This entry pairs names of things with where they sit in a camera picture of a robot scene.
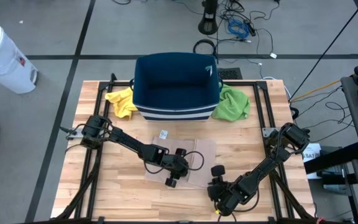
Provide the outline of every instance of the white bucket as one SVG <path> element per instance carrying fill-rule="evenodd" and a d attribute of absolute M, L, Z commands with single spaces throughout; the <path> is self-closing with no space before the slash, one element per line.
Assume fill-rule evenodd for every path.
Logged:
<path fill-rule="evenodd" d="M 38 70 L 0 27 L 0 83 L 15 93 L 35 88 Z"/>

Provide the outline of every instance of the blue storage basket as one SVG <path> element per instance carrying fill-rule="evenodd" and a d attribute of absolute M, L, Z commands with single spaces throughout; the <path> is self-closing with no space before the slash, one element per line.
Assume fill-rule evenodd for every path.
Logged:
<path fill-rule="evenodd" d="M 205 120 L 219 103 L 215 59 L 194 53 L 162 53 L 136 61 L 133 103 L 152 121 Z"/>

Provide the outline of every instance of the yellow towel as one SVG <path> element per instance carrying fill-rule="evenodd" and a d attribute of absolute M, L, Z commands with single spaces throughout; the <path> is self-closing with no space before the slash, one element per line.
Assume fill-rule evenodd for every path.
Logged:
<path fill-rule="evenodd" d="M 130 119 L 132 111 L 137 111 L 137 108 L 132 102 L 133 92 L 131 88 L 113 93 L 107 93 L 104 98 L 110 101 L 110 103 L 114 103 L 114 114 L 119 118 L 129 116 Z"/>

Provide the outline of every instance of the green towel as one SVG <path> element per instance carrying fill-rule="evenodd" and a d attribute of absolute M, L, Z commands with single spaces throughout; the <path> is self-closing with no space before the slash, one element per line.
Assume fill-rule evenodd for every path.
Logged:
<path fill-rule="evenodd" d="M 212 112 L 215 119 L 237 121 L 249 115 L 250 101 L 242 91 L 223 85 L 220 102 Z"/>

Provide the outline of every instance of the concrete floor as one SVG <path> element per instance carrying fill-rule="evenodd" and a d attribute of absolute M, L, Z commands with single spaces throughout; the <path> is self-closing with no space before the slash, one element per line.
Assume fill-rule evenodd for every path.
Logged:
<path fill-rule="evenodd" d="M 182 1 L 196 12 L 203 10 L 201 1 Z M 275 7 L 272 0 L 240 2 L 247 15 L 251 10 L 269 12 Z M 278 59 L 252 60 L 262 63 L 263 76 L 283 79 L 293 93 L 356 8 L 354 0 L 281 1 L 271 20 L 254 22 L 257 28 L 272 33 Z M 83 32 L 85 41 L 82 44 L 79 40 L 87 11 L 90 22 L 86 35 Z M 56 128 L 71 126 L 82 81 L 107 80 L 112 72 L 118 79 L 128 80 L 134 76 L 134 59 L 138 55 L 191 52 L 195 42 L 205 38 L 197 30 L 200 18 L 184 5 L 163 0 L 134 0 L 126 6 L 110 0 L 0 0 L 0 25 L 42 72 L 37 88 L 25 95 L 12 94 L 0 85 L 0 223 L 24 222 L 45 152 L 51 153 L 50 165 L 44 163 L 48 172 L 35 220 L 50 217 L 67 146 L 64 135 Z M 222 26 L 219 38 L 227 37 L 231 36 Z M 220 54 L 235 54 L 226 56 L 228 62 L 220 60 L 219 67 L 240 67 L 244 79 L 258 79 L 259 68 L 239 59 L 245 54 L 256 58 L 257 39 L 251 37 L 250 40 L 249 44 L 219 45 Z M 208 46 L 200 47 L 201 52 L 208 53 Z M 263 31 L 260 31 L 259 53 L 270 53 L 270 37 Z M 328 54 L 331 59 L 320 62 L 297 96 L 352 73 L 358 65 L 358 15 Z M 90 55 L 104 56 L 98 60 Z M 303 111 L 317 99 L 294 106 Z M 326 101 L 346 106 L 340 91 Z M 340 117 L 340 111 L 328 110 L 322 102 L 297 122 L 305 127 Z M 344 124 L 322 124 L 312 129 L 311 138 L 319 139 L 342 127 Z M 50 139 L 51 134 L 56 135 L 56 141 Z M 346 146 L 356 141 L 356 132 L 350 127 L 320 143 Z M 347 197 L 329 194 L 319 183 L 310 184 L 319 217 L 329 218 L 350 210 L 345 206 Z M 351 216 L 348 213 L 334 220 L 349 217 L 349 214 Z"/>

